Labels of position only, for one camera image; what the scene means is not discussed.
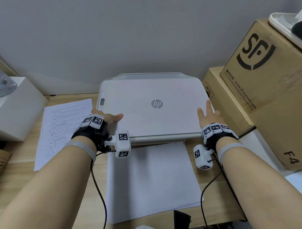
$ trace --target forearm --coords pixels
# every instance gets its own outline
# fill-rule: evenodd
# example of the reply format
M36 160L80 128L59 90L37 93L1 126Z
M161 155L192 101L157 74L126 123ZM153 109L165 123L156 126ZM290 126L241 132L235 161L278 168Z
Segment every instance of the forearm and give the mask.
M217 142L238 142L229 137ZM250 224L257 228L301 228L302 195L277 171L248 149L229 149L222 159L226 175Z
M94 143L75 137L95 152ZM68 146L55 155L19 192L0 217L3 228L72 228L86 189L91 157Z

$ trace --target person's left arm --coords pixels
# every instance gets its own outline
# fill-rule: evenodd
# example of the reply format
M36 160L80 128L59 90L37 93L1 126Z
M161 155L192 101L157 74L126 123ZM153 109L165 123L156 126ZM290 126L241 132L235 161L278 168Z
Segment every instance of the person's left arm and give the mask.
M104 121L118 121L123 115L104 116ZM95 153L92 140L77 136ZM0 216L1 228L58 229L72 228L87 186L91 157L83 149L67 146L58 152L18 193Z

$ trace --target transparent plastic container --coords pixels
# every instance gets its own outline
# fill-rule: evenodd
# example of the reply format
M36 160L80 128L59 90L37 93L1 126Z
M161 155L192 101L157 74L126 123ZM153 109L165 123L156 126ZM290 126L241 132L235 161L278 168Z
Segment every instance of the transparent plastic container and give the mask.
M2 70L0 70L0 98L11 94L18 85Z

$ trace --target brown box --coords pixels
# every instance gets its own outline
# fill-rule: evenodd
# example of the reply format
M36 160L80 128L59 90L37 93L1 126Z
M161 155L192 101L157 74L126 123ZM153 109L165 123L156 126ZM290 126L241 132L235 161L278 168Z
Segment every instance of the brown box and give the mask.
M7 165L7 162L9 161L11 156L12 156L12 153L6 152L4 150L0 150L0 176L3 173L3 171Z
M277 158L302 169L302 52L258 20L220 73Z
M220 77L223 67L209 68L202 84L215 110L221 112L228 126L242 137L255 126L226 83Z

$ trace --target person's right arm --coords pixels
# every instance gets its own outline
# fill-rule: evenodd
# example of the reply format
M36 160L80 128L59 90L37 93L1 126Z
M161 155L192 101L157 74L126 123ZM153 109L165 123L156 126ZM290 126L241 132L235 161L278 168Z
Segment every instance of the person's right arm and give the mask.
M212 113L207 103L207 116L198 110L200 126L222 123L220 113ZM218 140L216 150L231 143L232 137ZM253 229L302 228L302 194L283 176L252 151L234 147L225 152L222 165L239 203Z

